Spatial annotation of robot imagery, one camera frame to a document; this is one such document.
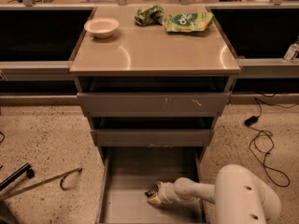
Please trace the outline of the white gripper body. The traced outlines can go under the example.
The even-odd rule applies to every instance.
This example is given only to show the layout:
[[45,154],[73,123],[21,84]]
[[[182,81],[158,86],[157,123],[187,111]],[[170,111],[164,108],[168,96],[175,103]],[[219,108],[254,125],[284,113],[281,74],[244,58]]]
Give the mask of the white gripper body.
[[158,197],[162,203],[173,203],[178,199],[173,183],[164,182],[164,186],[158,191]]

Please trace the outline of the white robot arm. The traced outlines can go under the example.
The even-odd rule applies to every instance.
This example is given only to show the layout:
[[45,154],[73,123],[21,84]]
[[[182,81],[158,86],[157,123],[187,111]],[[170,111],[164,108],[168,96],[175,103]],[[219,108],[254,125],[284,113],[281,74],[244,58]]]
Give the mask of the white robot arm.
[[223,166],[214,185],[180,177],[173,183],[157,181],[145,195],[148,203],[156,206],[197,199],[213,203],[216,224],[275,224],[282,210],[274,190],[237,164]]

